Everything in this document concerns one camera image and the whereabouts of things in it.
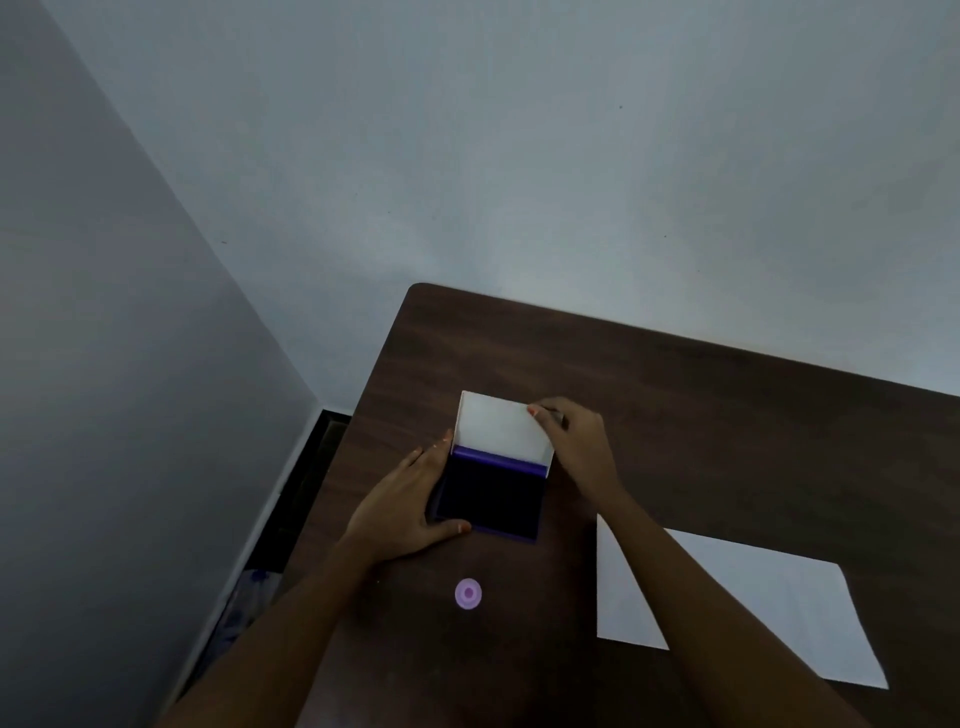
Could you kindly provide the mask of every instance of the white wall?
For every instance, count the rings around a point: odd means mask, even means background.
[[[0,724],[146,725],[315,401],[38,2],[0,3]]]
[[[949,0],[45,2],[325,403],[418,280],[960,394]]]

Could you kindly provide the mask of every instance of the purple light dot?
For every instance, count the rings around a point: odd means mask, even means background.
[[[473,609],[480,603],[483,590],[475,579],[462,579],[454,591],[457,604],[462,609]]]

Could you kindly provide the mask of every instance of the sheet of paper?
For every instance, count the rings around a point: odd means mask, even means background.
[[[887,688],[839,566],[682,531],[669,533],[818,675]],[[599,517],[597,637],[668,649],[623,551]]]

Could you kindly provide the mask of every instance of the white paper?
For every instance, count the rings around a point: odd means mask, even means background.
[[[464,392],[454,445],[527,463],[550,465],[553,446],[523,402]]]
[[[887,688],[839,566],[768,548],[668,532],[818,675]],[[597,637],[668,649],[623,551],[599,517]]]

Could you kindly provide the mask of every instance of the dark brown table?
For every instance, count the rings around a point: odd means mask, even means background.
[[[876,726],[960,725],[960,400],[434,285],[413,286],[287,572],[461,390],[602,412],[665,526],[840,564],[890,691],[835,683]],[[707,726],[669,653],[595,637],[595,515],[555,467],[540,539],[470,534],[375,570],[301,726]],[[477,579],[473,612],[453,600]]]

